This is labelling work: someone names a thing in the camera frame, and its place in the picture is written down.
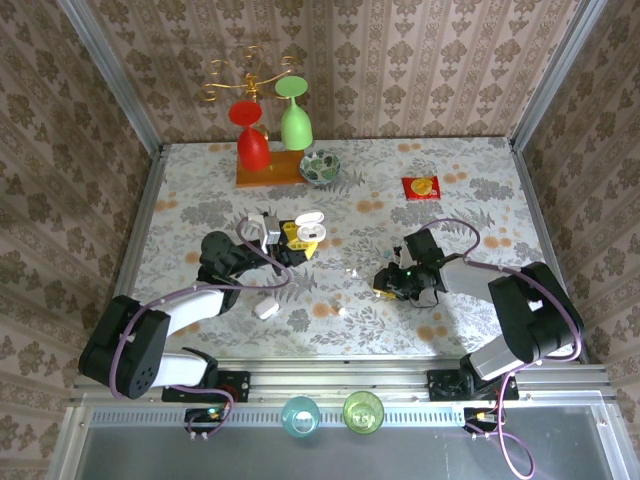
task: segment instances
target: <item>table surface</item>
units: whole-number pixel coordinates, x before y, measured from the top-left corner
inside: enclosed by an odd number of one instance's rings
[[[272,149],[282,146],[272,143]],[[393,246],[435,218],[457,217],[480,230],[483,241],[471,255],[476,260],[525,265],[542,259],[506,140],[331,140],[316,141],[309,151],[317,149],[341,159],[342,171],[329,186],[238,189],[235,144],[171,146],[136,278],[141,301],[190,285],[202,238],[222,230],[238,241],[235,227],[250,212],[287,220],[320,209],[328,235],[311,261],[293,269],[293,284],[275,292],[278,314],[258,319],[251,310],[266,293],[243,292],[231,311],[176,332],[167,346],[219,358],[459,357],[496,337],[500,328],[489,303],[447,294],[437,307],[420,309],[376,298],[369,285],[392,259]],[[441,200],[407,201],[401,177],[427,175],[438,175]],[[463,227],[438,225],[433,233],[445,255],[473,243]],[[263,267],[241,281],[281,280]],[[346,308],[344,316],[339,307]]]

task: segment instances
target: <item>glass cup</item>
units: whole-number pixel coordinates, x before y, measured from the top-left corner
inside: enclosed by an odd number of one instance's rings
[[[375,432],[384,421],[382,401],[371,392],[362,391],[349,395],[342,413],[347,427],[361,435]]]
[[[294,397],[289,400],[281,414],[282,426],[296,438],[311,435],[320,422],[320,410],[309,397]]]

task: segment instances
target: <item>yellow-green glass cup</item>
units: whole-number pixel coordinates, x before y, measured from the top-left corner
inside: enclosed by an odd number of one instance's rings
[[[360,435],[369,435],[382,425],[384,406],[371,392],[355,392],[344,402],[342,414],[347,427]]]
[[[309,115],[296,104],[299,97],[308,88],[307,81],[294,75],[281,78],[276,83],[276,92],[283,97],[289,97],[291,105],[282,115],[280,130],[282,143],[289,150],[304,150],[313,143],[313,131]]]

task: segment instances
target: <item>patterned bowl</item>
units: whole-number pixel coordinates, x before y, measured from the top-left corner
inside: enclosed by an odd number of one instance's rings
[[[318,150],[300,160],[300,173],[312,185],[327,185],[340,172],[340,159],[334,154]]]

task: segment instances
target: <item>green wine glass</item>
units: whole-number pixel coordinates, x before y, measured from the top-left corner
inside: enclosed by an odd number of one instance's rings
[[[309,115],[296,104],[296,97],[306,92],[308,87],[309,84],[304,78],[296,76],[281,78],[276,83],[278,95],[291,99],[291,105],[280,121],[282,143],[289,150],[304,150],[313,142]]]

